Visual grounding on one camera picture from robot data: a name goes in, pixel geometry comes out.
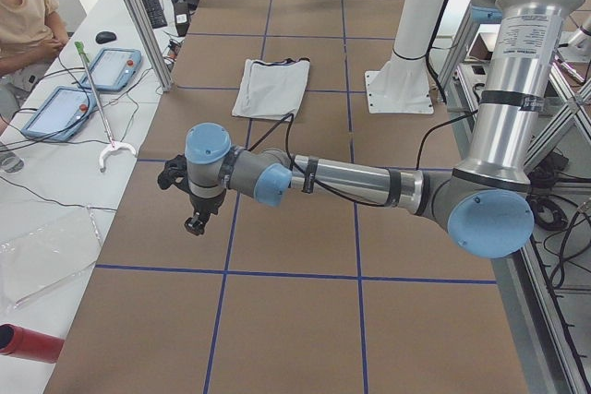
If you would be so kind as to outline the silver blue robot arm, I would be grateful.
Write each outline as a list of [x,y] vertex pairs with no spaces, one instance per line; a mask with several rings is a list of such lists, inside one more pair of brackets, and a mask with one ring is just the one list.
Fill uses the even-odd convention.
[[426,62],[447,0],[405,0],[389,58],[365,75],[363,98],[373,116],[392,116],[353,161],[254,151],[232,142],[215,123],[187,134],[180,187],[193,208],[186,228],[202,234],[234,190],[275,207],[288,190],[324,191],[372,208],[401,208],[435,222],[467,252],[505,257],[534,229],[525,195],[525,157],[543,108],[565,19],[585,0],[473,0],[500,22],[476,110],[468,152],[451,169],[426,171],[402,160],[410,120],[432,114]]

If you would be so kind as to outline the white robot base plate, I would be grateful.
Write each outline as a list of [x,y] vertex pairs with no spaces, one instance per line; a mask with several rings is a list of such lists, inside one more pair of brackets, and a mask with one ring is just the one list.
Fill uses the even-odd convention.
[[404,0],[391,58],[365,73],[370,113],[432,114],[428,51],[446,0]]

